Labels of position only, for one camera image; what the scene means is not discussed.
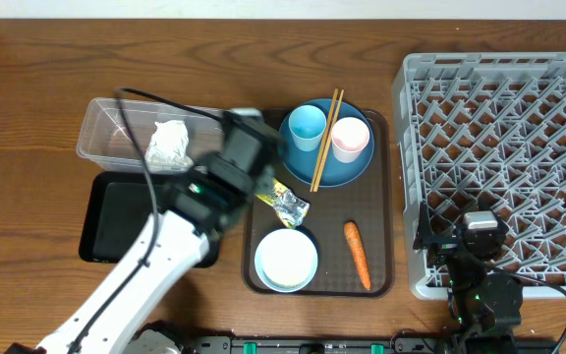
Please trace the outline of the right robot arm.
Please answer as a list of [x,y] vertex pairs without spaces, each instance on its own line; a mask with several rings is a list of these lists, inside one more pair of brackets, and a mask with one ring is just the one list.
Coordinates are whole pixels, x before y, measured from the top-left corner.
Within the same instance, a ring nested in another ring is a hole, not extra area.
[[508,227],[484,203],[463,214],[449,236],[432,231],[425,202],[413,248],[426,251],[428,266],[449,273],[449,310],[460,328],[435,345],[435,353],[516,353],[512,329],[521,323],[523,285],[493,272],[488,262],[498,256]]

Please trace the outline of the pink cup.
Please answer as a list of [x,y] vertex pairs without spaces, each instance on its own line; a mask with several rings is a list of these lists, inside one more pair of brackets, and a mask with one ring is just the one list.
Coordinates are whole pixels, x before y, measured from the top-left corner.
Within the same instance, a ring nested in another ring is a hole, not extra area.
[[370,140],[368,125],[360,118],[340,118],[331,131],[335,158],[342,163],[355,161]]

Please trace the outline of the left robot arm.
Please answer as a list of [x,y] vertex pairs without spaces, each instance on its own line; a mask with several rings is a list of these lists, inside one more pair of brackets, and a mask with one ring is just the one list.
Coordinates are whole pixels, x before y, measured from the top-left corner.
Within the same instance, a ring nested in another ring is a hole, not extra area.
[[217,153],[178,176],[166,193],[169,207],[152,212],[122,260],[34,352],[123,352],[166,292],[206,257],[211,237],[232,227],[273,177],[269,161],[244,167]]

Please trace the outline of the right wooden chopstick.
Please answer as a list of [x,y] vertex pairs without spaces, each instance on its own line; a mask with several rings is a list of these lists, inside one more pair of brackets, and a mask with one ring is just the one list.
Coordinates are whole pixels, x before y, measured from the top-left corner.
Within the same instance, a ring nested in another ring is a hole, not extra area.
[[331,125],[330,125],[330,128],[329,128],[328,133],[327,133],[326,144],[324,146],[322,160],[321,160],[320,165],[319,165],[319,170],[318,170],[318,175],[317,175],[317,180],[316,180],[316,191],[318,191],[318,189],[319,189],[319,185],[320,185],[321,177],[322,177],[322,174],[323,174],[324,166],[326,164],[326,159],[327,159],[328,152],[329,152],[329,142],[330,142],[330,139],[331,139],[331,131],[332,131],[332,128],[335,125],[337,119],[338,119],[338,114],[339,114],[342,99],[343,99],[344,90],[343,89],[338,89],[338,90],[339,91],[338,91],[338,96],[336,98],[333,116],[332,116],[332,119],[331,119]]

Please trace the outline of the orange carrot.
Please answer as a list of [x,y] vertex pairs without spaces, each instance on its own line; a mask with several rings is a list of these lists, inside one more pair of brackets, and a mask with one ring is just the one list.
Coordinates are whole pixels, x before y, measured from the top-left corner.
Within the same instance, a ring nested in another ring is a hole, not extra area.
[[366,251],[357,224],[348,221],[344,224],[344,235],[350,248],[359,279],[365,290],[371,289]]

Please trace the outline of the white tissue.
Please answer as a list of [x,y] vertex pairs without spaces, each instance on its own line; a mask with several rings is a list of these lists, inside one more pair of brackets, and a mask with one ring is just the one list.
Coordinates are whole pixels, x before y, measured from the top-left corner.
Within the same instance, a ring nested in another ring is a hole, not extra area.
[[155,122],[156,131],[151,135],[145,152],[150,171],[179,171],[189,169],[193,161],[187,156],[189,133],[181,120]]

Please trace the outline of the grey dishwasher rack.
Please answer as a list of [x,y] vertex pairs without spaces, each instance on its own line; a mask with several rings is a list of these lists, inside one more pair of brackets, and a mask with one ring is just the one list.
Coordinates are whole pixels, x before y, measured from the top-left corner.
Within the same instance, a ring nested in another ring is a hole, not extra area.
[[485,201],[507,225],[496,265],[529,299],[566,290],[566,52],[415,53],[393,82],[405,242],[448,236]]

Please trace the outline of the dark blue plate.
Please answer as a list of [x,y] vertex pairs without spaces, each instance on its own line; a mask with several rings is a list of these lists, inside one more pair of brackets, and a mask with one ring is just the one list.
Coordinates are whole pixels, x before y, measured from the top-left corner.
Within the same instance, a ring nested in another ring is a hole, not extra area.
[[[280,125],[279,133],[288,143],[288,150],[283,158],[283,164],[288,171],[300,181],[311,184],[319,147],[311,151],[302,151],[293,142],[293,134],[290,130],[289,120],[292,113],[288,113]],[[353,117],[363,121],[369,129],[368,145],[361,151],[357,159],[351,163],[343,163],[337,160],[330,149],[327,161],[323,169],[320,188],[335,188],[346,185],[360,177],[370,166],[375,148],[374,132],[369,119],[354,105],[343,101],[339,113],[340,118]]]

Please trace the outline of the light blue cup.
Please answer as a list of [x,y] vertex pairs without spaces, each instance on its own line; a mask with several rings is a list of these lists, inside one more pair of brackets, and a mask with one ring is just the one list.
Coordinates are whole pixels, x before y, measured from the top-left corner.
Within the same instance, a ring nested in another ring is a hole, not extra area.
[[316,106],[302,105],[291,112],[288,126],[295,146],[301,151],[312,151],[324,134],[326,116]]

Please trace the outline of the light blue rice bowl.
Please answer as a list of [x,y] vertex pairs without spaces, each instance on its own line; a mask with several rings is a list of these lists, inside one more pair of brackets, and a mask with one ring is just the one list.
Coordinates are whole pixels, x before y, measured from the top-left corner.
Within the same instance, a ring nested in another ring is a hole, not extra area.
[[278,229],[259,242],[254,265],[257,277],[267,288],[292,293],[306,287],[315,276],[318,252],[305,233]]

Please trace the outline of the clear plastic bin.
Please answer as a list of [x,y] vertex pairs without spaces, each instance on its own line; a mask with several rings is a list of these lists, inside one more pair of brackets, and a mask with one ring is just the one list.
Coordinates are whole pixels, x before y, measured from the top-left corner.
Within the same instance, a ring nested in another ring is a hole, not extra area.
[[[125,111],[136,140],[147,150],[157,126],[170,121],[185,124],[187,137],[185,155],[197,160],[210,151],[219,151],[223,145],[220,124],[208,117],[197,115],[167,104],[150,101],[123,101]],[[106,171],[142,171],[140,158],[113,98],[95,98],[87,107],[77,144],[77,154]]]

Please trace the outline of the black plastic tray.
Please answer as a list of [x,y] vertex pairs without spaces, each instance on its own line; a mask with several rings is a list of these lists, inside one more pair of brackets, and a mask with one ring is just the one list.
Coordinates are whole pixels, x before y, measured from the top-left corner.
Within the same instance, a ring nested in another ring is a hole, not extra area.
[[118,263],[134,244],[152,213],[141,173],[105,171],[93,180],[79,245],[89,263]]

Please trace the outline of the brown serving tray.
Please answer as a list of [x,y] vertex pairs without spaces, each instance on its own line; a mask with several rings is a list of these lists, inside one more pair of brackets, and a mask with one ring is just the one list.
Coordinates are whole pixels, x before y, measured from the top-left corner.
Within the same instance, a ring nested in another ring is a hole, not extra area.
[[[378,298],[393,284],[392,197],[388,127],[383,116],[364,109],[374,133],[374,152],[368,168],[352,182],[316,193],[283,165],[275,166],[275,177],[294,194],[309,202],[310,209],[300,230],[317,248],[318,264],[312,280],[299,296]],[[343,226],[354,221],[364,244],[371,289],[361,284]]]

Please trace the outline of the green yellow snack wrapper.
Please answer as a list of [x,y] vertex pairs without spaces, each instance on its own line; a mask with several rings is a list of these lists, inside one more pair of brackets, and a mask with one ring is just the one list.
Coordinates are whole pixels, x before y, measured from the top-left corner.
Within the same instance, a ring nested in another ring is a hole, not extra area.
[[297,197],[294,192],[276,178],[261,189],[256,197],[274,209],[278,219],[287,228],[300,226],[310,209],[310,203]]

